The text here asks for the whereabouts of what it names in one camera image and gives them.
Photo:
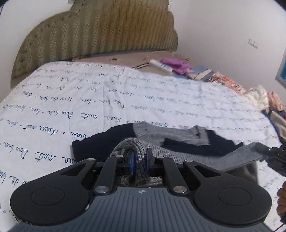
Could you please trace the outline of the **person's right hand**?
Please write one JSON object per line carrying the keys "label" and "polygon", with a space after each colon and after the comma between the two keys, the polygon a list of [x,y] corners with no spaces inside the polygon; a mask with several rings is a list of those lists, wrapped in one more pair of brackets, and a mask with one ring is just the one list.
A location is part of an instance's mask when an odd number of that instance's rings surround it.
{"label": "person's right hand", "polygon": [[278,196],[278,206],[277,206],[277,214],[280,217],[283,217],[286,213],[286,181],[282,184],[282,187],[277,192]]}

